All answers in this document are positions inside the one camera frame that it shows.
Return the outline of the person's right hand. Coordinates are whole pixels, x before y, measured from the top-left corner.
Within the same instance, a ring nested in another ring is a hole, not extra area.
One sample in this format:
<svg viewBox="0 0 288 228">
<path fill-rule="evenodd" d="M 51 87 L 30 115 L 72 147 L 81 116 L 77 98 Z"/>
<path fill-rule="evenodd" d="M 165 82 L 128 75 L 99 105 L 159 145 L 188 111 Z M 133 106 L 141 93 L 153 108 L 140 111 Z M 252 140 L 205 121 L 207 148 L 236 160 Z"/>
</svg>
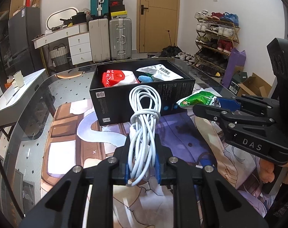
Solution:
<svg viewBox="0 0 288 228">
<path fill-rule="evenodd" d="M 264 183 L 271 183 L 275 178 L 275 176 L 274 176 L 274 164 L 261 158 L 259 160 L 259 165 L 260 165 L 259 178 Z M 283 165 L 283 167 L 288 168 L 288 163 Z M 286 175 L 283 183 L 288 184 L 288 172 L 287 172 L 287 175 Z"/>
</svg>

